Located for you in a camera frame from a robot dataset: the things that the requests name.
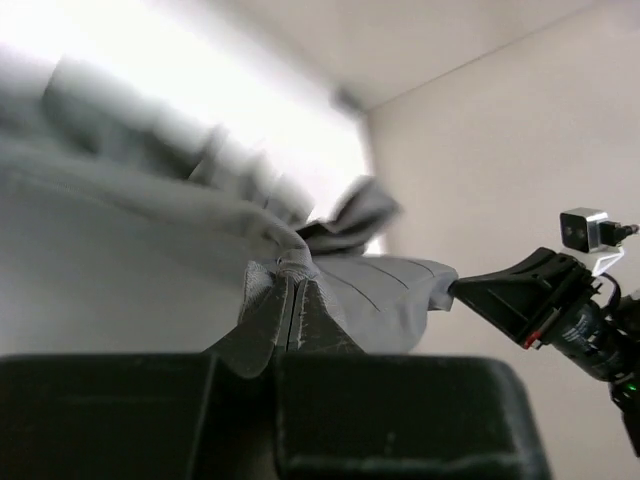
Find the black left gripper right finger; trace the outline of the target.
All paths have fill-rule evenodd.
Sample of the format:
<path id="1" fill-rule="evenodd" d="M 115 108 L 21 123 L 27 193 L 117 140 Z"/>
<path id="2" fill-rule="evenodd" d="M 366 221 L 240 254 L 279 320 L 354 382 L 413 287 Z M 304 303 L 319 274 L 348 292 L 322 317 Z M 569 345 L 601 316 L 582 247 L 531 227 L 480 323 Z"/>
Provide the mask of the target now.
<path id="1" fill-rule="evenodd" d="M 488 358 L 355 352 L 318 286 L 296 292 L 277 387 L 285 479 L 547 479 L 526 389 Z"/>

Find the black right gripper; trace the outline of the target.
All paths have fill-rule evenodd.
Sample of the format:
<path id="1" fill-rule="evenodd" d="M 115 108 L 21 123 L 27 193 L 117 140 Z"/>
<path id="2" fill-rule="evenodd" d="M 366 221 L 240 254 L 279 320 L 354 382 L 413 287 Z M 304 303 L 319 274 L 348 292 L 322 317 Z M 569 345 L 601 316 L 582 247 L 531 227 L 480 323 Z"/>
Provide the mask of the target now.
<path id="1" fill-rule="evenodd" d="M 605 320 L 599 289 L 576 258 L 539 248 L 506 270 L 454 281 L 451 295 L 522 348 L 552 346 L 613 382 L 630 373 L 630 341 Z"/>

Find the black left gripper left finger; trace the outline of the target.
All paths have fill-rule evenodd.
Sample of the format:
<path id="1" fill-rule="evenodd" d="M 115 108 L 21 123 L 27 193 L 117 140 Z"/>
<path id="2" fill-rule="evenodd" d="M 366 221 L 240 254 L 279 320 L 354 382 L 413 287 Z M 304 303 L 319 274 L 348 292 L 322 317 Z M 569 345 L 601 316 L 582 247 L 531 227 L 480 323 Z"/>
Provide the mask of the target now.
<path id="1" fill-rule="evenodd" d="M 5 479 L 276 479 L 272 368 L 294 287 L 279 280 L 201 353 L 1 362 Z"/>

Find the grey pleated skirt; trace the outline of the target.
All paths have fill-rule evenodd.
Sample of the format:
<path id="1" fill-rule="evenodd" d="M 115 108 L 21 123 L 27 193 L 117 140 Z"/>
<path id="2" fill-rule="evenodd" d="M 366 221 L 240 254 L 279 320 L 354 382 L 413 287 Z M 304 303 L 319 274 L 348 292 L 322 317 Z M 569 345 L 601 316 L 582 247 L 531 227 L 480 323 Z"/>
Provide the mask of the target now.
<path id="1" fill-rule="evenodd" d="M 219 128 L 78 63 L 1 54 L 1 352 L 200 352 L 279 280 L 315 283 L 353 349 L 410 351 L 456 271 L 369 256 L 370 177 L 328 221 Z"/>

